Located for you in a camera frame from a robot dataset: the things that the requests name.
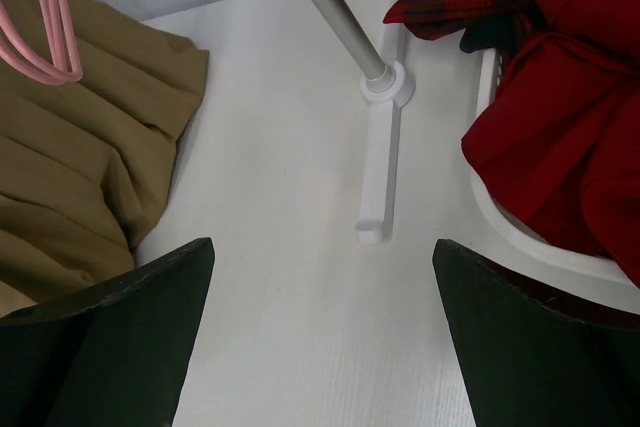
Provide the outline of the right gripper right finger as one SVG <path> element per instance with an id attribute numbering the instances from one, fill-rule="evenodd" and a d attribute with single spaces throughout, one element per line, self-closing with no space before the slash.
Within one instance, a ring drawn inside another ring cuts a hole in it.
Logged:
<path id="1" fill-rule="evenodd" d="M 432 257 L 479 426 L 636 426 L 639 317 L 450 240 Z"/>

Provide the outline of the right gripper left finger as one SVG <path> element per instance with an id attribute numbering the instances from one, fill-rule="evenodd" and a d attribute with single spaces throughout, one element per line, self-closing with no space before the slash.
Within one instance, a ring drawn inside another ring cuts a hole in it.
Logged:
<path id="1" fill-rule="evenodd" d="M 2 425 L 172 425 L 214 261 L 198 238 L 2 317 Z"/>

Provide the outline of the tan pleated skirt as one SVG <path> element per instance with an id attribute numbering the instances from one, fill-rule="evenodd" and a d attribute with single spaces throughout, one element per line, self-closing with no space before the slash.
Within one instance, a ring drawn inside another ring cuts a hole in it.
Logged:
<path id="1" fill-rule="evenodd" d="M 83 76 L 1 68 L 1 310 L 133 269 L 167 205 L 209 54 L 95 0 L 68 0 Z"/>

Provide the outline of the pink wire hanger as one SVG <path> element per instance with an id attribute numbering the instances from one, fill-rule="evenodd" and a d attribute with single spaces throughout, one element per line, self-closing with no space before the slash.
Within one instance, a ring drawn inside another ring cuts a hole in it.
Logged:
<path id="1" fill-rule="evenodd" d="M 67 0 L 38 0 L 49 61 L 37 54 L 19 34 L 8 12 L 1 11 L 1 59 L 19 73 L 45 85 L 77 82 L 83 69 Z"/>

